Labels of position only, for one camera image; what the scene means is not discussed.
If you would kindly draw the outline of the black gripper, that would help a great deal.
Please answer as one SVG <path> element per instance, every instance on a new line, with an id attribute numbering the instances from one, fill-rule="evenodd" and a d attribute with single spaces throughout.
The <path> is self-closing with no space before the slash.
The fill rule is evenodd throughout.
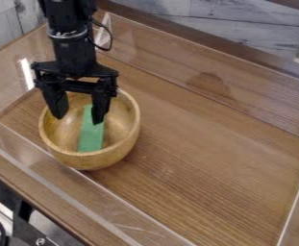
<path id="1" fill-rule="evenodd" d="M 96 60 L 92 32 L 50 38 L 55 60 L 31 64 L 35 87 L 43 91 L 50 112 L 58 119 L 64 117 L 70 109 L 67 92 L 91 94 L 92 124 L 100 124 L 110 111 L 111 97 L 116 97 L 118 72 Z"/>

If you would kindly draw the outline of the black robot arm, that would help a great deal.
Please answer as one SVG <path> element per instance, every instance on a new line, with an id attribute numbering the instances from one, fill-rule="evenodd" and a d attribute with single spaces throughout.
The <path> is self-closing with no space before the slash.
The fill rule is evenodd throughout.
<path id="1" fill-rule="evenodd" d="M 91 120 L 103 122 L 110 111 L 111 98 L 116 97 L 118 71 L 96 60 L 100 47 L 94 41 L 92 25 L 111 33 L 94 19 L 95 0 L 38 0 L 48 20 L 48 37 L 55 60 L 31 64 L 35 87 L 42 92 L 52 116 L 62 119 L 68 112 L 68 92 L 88 94 L 92 100 Z"/>

